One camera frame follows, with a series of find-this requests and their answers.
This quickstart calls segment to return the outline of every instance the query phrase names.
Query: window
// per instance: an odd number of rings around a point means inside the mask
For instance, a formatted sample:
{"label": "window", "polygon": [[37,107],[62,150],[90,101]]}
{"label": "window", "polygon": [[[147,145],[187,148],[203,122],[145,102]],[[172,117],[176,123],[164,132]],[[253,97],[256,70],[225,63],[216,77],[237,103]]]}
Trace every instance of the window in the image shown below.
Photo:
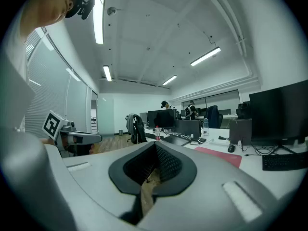
{"label": "window", "polygon": [[[231,110],[231,114],[236,113],[236,109],[240,102],[238,90],[229,91],[222,94],[217,94],[209,97],[193,100],[196,108],[208,108],[213,105],[218,106],[218,110]],[[185,109],[189,105],[189,101],[182,103]]]}

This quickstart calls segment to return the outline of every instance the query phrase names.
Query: headphones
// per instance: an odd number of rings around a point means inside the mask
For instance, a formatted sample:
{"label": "headphones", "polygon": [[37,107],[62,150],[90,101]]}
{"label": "headphones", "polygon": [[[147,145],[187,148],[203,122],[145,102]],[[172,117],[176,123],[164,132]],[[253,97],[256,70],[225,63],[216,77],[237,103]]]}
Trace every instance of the headphones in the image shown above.
{"label": "headphones", "polygon": [[81,15],[81,19],[85,20],[91,13],[95,0],[88,0],[87,2],[84,0],[74,0],[74,7],[66,14],[66,18],[70,18],[74,16],[76,13]]}

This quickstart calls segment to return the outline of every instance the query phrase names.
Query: black mesh opening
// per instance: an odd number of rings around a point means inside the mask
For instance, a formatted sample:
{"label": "black mesh opening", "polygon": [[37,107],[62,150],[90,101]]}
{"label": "black mesh opening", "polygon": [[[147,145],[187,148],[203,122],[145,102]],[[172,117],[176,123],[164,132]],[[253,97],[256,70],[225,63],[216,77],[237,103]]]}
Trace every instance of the black mesh opening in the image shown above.
{"label": "black mesh opening", "polygon": [[176,177],[182,170],[182,162],[163,148],[156,146],[160,181],[164,182]]}
{"label": "black mesh opening", "polygon": [[144,183],[155,168],[159,169],[160,181],[164,182],[180,173],[182,162],[162,147],[154,144],[127,161],[123,166],[124,173],[139,185]]}
{"label": "black mesh opening", "polygon": [[133,181],[142,185],[156,167],[157,154],[155,145],[153,145],[146,151],[127,161],[123,166],[123,170]]}
{"label": "black mesh opening", "polygon": [[188,156],[161,142],[150,142],[140,149],[114,161],[109,167],[109,177],[122,193],[136,196],[132,209],[120,217],[136,225],[142,219],[141,186],[155,168],[160,184],[153,188],[152,198],[180,194],[194,181],[197,167]]}

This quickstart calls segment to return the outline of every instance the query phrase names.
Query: white ceiling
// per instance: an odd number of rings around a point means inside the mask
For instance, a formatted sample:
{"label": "white ceiling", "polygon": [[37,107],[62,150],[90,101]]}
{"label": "white ceiling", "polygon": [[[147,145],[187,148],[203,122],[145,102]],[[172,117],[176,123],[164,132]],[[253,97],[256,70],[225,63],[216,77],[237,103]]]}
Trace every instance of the white ceiling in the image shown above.
{"label": "white ceiling", "polygon": [[[177,75],[169,88],[239,62],[230,28],[210,0],[106,0],[105,11],[111,6],[122,10],[113,16],[104,14],[103,45],[95,42],[92,13],[84,21],[79,16],[65,19],[86,67],[87,63],[99,69],[109,65],[114,79],[156,86]],[[215,47],[207,36],[221,52],[192,67],[190,62]]]}

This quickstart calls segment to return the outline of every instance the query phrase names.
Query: window blind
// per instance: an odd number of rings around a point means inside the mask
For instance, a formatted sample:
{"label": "window blind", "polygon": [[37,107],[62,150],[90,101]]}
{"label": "window blind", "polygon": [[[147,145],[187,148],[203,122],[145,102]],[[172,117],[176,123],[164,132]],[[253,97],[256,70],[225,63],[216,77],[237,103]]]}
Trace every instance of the window blind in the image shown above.
{"label": "window blind", "polygon": [[87,85],[72,72],[68,87],[66,119],[74,121],[76,130],[81,132],[87,132],[86,94]]}
{"label": "window blind", "polygon": [[66,68],[57,51],[50,51],[43,43],[38,45],[29,64],[29,84],[36,96],[26,113],[26,132],[46,138],[42,126],[48,112],[52,110],[64,117],[70,76]]}
{"label": "window blind", "polygon": [[26,42],[27,60],[29,60],[29,57],[30,57],[31,53],[34,50],[34,48],[36,47],[36,45],[38,44],[39,40],[40,40],[40,37],[36,33],[36,31],[33,31],[28,36],[27,42]]}
{"label": "window blind", "polygon": [[[211,97],[205,97],[201,99],[196,99],[194,101],[194,106],[196,108],[206,108],[213,105],[218,106],[218,110],[226,110],[231,109],[231,114],[235,114],[235,110],[238,108],[238,104],[240,104],[239,92],[238,90],[230,91],[222,94],[217,94]],[[183,102],[184,109],[189,105],[189,101]]]}

